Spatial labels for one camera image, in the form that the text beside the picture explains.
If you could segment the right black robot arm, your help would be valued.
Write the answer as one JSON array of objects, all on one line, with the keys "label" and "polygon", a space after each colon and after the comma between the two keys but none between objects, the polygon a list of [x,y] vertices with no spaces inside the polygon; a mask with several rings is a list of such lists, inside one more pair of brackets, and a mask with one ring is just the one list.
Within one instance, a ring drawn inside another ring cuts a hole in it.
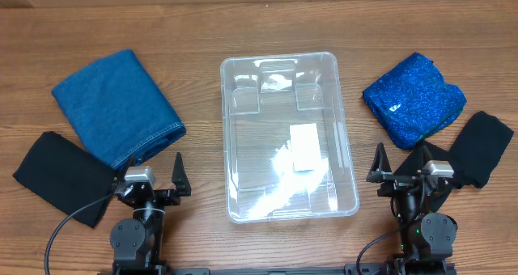
[{"label": "right black robot arm", "polygon": [[391,199],[391,209],[398,228],[374,239],[362,249],[356,260],[361,273],[363,254],[374,244],[393,235],[401,238],[401,253],[391,255],[377,267],[375,274],[454,274],[455,267],[447,264],[458,226],[448,215],[429,209],[427,198],[444,191],[454,178],[454,170],[447,161],[434,160],[422,146],[418,150],[419,169],[412,175],[393,173],[384,144],[379,143],[367,181],[380,186],[379,197]]}]

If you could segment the black cloth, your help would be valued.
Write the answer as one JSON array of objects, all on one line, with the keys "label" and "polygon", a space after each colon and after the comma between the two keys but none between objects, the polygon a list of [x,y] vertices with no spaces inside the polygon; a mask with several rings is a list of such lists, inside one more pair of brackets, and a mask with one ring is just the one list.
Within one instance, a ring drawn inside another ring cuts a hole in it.
[{"label": "black cloth", "polygon": [[109,200],[116,172],[93,155],[53,131],[44,132],[32,145],[13,177],[38,197],[94,228]]},{"label": "black cloth", "polygon": [[387,132],[397,147],[410,151],[404,162],[395,170],[396,175],[410,176],[420,169],[420,146],[425,146],[433,159],[446,160],[452,166],[454,181],[427,200],[433,212],[439,210],[454,188],[460,189],[466,185],[483,188],[488,183],[491,172],[498,166],[514,134],[514,131],[497,117],[484,111],[472,115],[447,150],[426,142],[414,122],[396,125],[392,129],[387,129]]}]

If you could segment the blue denim cloth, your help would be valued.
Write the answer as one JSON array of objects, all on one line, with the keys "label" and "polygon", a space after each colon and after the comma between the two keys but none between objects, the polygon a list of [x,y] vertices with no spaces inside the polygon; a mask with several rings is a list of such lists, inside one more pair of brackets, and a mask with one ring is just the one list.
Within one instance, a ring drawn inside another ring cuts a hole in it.
[{"label": "blue denim cloth", "polygon": [[113,169],[146,162],[186,134],[180,117],[134,51],[103,57],[52,95],[87,151]]}]

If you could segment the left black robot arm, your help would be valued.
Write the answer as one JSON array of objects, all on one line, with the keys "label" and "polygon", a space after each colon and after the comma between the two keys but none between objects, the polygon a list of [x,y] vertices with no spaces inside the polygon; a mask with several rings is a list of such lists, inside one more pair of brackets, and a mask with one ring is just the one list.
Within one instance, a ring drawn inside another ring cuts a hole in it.
[{"label": "left black robot arm", "polygon": [[119,221],[110,234],[114,251],[113,274],[172,274],[161,260],[165,209],[191,195],[181,153],[175,157],[173,188],[156,189],[155,174],[149,166],[138,166],[130,157],[116,175],[114,195],[133,209],[131,218]]}]

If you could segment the blue sequin cloth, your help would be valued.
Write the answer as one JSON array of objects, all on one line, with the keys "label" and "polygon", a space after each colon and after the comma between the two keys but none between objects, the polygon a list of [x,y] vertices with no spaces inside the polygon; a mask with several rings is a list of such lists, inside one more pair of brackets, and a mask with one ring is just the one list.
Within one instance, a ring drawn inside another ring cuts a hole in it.
[{"label": "blue sequin cloth", "polygon": [[462,90],[445,82],[434,62],[417,52],[364,89],[363,100],[403,150],[449,126],[467,103]]}]

